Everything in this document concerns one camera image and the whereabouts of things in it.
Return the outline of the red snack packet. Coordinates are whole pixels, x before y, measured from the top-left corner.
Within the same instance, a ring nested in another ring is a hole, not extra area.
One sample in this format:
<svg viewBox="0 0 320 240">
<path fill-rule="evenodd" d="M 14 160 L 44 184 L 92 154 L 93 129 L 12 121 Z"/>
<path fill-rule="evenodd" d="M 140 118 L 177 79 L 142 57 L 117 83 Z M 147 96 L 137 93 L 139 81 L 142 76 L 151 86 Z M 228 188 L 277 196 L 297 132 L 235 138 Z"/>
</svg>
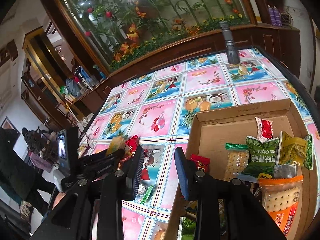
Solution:
<svg viewBox="0 0 320 240">
<path fill-rule="evenodd" d="M 196 154 L 192 154 L 190 156 L 191 161 L 196 165 L 197 170 L 203 171 L 205 173 L 209 172 L 209 167 L 210 167 L 210 159 L 199 156 Z"/>
</svg>

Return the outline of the clear green-ended biscuit packet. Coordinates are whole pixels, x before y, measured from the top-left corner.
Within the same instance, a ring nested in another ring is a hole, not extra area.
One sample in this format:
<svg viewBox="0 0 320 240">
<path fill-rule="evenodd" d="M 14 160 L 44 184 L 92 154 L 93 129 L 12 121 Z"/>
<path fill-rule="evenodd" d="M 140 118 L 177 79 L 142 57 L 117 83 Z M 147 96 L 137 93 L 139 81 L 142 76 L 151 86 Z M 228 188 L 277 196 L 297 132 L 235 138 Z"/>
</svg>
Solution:
<svg viewBox="0 0 320 240">
<path fill-rule="evenodd" d="M 140 184 L 135 201 L 140 204 L 145 204 L 149 200 L 153 192 L 153 188 L 154 188 L 153 185 Z"/>
</svg>

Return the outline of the small red candy packet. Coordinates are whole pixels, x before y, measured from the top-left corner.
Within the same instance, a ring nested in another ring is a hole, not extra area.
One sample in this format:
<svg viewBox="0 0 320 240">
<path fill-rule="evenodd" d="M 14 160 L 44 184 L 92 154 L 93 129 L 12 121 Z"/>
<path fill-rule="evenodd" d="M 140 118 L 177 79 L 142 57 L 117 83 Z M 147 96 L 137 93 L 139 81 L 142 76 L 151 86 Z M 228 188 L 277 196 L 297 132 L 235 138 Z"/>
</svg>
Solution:
<svg viewBox="0 0 320 240">
<path fill-rule="evenodd" d="M 130 137 L 127 141 L 125 141 L 125 145 L 129 147 L 129 151 L 131 153 L 135 153 L 137 147 L 139 146 L 138 135 L 134 135 L 134 136 Z"/>
</svg>

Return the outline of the yellow Weidan cracker pack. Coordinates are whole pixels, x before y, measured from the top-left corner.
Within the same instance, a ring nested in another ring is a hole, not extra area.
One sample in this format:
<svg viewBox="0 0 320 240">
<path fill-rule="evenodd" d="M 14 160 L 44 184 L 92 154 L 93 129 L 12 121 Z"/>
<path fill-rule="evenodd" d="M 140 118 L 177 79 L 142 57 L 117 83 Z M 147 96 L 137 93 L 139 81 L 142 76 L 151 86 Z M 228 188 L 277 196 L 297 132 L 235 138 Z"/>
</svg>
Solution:
<svg viewBox="0 0 320 240">
<path fill-rule="evenodd" d="M 125 138 L 122 136 L 117 136 L 112 138 L 111 143 L 108 146 L 108 149 L 106 151 L 106 156 L 111 155 L 113 152 L 116 152 L 117 150 L 124 150 L 125 145 Z"/>
</svg>

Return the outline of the clear green-ended cracker pack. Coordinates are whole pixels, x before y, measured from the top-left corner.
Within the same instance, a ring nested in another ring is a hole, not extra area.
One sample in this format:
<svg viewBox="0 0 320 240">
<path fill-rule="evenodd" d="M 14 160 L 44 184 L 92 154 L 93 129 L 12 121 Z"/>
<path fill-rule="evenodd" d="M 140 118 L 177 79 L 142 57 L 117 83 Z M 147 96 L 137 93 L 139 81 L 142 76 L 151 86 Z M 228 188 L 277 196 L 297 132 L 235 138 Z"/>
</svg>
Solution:
<svg viewBox="0 0 320 240">
<path fill-rule="evenodd" d="M 225 143 L 228 151 L 224 181 L 236 178 L 248 165 L 249 150 L 247 145 Z"/>
</svg>

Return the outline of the green pea snack packet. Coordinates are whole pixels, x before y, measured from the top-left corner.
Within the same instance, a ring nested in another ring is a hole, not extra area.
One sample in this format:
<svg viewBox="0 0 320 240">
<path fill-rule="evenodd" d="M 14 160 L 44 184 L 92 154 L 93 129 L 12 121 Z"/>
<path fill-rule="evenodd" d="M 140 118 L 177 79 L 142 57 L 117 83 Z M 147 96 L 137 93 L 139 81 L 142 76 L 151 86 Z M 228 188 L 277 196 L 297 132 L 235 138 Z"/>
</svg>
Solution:
<svg viewBox="0 0 320 240">
<path fill-rule="evenodd" d="M 261 173 L 272 175 L 278 156 L 279 138 L 261 142 L 248 135 L 246 145 L 248 146 L 249 159 L 242 174 L 255 178 L 258 178 Z"/>
</svg>

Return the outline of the small red-white candy packet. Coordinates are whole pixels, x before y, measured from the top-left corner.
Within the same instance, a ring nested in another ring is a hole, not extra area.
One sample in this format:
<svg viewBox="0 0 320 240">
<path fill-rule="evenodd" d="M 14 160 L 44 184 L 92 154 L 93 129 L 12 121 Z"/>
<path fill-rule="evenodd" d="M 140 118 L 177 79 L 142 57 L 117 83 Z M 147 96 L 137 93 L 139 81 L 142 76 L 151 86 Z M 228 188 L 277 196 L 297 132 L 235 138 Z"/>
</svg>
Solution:
<svg viewBox="0 0 320 240">
<path fill-rule="evenodd" d="M 255 117 L 257 122 L 257 139 L 260 142 L 266 142 L 273 139 L 273 122 L 267 119 Z"/>
</svg>

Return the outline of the silver foil snack packet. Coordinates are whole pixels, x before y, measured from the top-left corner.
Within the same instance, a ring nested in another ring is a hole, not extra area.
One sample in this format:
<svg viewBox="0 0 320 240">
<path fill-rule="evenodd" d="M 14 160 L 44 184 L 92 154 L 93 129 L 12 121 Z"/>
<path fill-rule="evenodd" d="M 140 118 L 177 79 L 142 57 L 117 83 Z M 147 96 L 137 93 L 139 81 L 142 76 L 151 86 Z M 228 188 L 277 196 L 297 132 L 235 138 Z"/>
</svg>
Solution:
<svg viewBox="0 0 320 240">
<path fill-rule="evenodd" d="M 273 177 L 275 179 L 294 178 L 297 176 L 298 167 L 291 164 L 283 164 L 275 166 L 273 170 Z"/>
</svg>

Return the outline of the orange soda cracker pack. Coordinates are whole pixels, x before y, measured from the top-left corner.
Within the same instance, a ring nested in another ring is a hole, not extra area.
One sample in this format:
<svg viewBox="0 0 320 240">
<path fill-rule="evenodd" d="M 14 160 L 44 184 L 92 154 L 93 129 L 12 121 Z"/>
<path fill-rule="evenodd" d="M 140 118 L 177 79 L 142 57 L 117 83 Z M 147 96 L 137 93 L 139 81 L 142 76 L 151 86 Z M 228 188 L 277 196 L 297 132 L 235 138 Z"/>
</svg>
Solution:
<svg viewBox="0 0 320 240">
<path fill-rule="evenodd" d="M 302 194 L 304 177 L 260 178 L 262 205 L 280 228 L 284 236 L 289 234 Z"/>
</svg>

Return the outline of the yellow green pea packet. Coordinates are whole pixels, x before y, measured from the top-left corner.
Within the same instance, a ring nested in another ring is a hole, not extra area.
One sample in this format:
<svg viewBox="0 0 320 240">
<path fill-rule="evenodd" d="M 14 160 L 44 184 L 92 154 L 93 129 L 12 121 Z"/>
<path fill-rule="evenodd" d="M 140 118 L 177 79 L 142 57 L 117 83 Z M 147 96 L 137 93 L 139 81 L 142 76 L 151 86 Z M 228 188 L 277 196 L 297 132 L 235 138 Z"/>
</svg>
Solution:
<svg viewBox="0 0 320 240">
<path fill-rule="evenodd" d="M 313 169 L 313 136 L 308 134 L 305 138 L 291 137 L 281 131 L 276 166 L 293 165 Z"/>
</svg>

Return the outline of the colourful fruit-pattern tablecloth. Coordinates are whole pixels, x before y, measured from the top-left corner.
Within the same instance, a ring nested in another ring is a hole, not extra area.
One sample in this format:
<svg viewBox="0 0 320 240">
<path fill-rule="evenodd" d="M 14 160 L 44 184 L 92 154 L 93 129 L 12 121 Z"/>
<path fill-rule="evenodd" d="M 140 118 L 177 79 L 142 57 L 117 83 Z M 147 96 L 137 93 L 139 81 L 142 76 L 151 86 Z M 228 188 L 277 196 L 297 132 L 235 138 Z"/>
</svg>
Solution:
<svg viewBox="0 0 320 240">
<path fill-rule="evenodd" d="M 174 64 L 118 85 L 93 118 L 80 141 L 80 154 L 106 149 L 112 138 L 138 135 L 146 149 L 141 184 L 153 185 L 145 204 L 123 202 L 125 239 L 164 236 L 176 195 L 178 177 L 174 149 L 186 148 L 197 113 L 237 105 L 289 99 L 313 136 L 319 165 L 317 106 L 290 71 L 258 48 L 240 51 L 231 65 L 225 53 Z"/>
</svg>

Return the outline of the blue water jug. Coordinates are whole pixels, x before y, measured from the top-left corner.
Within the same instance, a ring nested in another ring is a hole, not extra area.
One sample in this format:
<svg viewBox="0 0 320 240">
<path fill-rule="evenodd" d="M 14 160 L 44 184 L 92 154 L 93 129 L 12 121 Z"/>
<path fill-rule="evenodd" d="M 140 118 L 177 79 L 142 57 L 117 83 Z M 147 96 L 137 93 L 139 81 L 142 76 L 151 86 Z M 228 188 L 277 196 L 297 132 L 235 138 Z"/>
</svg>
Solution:
<svg viewBox="0 0 320 240">
<path fill-rule="evenodd" d="M 78 87 L 77 83 L 73 79 L 66 80 L 66 88 L 68 94 L 78 97 L 80 95 L 80 88 Z"/>
</svg>

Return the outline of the grey metal flashlight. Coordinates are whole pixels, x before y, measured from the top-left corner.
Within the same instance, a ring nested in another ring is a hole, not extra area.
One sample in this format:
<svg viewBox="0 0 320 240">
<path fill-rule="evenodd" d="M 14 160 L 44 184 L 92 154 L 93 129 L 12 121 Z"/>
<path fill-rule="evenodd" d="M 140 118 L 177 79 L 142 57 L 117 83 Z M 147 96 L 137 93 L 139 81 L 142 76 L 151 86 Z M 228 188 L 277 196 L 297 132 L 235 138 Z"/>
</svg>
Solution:
<svg viewBox="0 0 320 240">
<path fill-rule="evenodd" d="M 223 37 L 225 39 L 225 45 L 226 45 L 226 54 L 229 64 L 239 64 L 240 63 L 240 57 L 238 50 L 235 46 L 235 42 L 233 39 L 232 32 L 230 30 L 230 27 L 228 25 L 227 21 L 220 21 L 219 25 L 222 30 Z"/>
</svg>

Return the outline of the purple bottles on cabinet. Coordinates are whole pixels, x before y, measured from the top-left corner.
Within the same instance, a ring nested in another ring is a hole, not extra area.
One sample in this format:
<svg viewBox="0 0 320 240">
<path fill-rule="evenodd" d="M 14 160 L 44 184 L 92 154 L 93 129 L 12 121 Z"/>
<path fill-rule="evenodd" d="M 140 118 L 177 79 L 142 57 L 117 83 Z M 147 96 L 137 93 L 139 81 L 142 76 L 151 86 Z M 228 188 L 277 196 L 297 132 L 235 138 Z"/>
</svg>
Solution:
<svg viewBox="0 0 320 240">
<path fill-rule="evenodd" d="M 268 6 L 268 12 L 270 15 L 270 19 L 271 19 L 271 24 L 277 27 L 281 27 L 282 23 L 281 23 L 281 14 L 279 12 L 279 10 L 275 7 L 275 6 Z"/>
</svg>

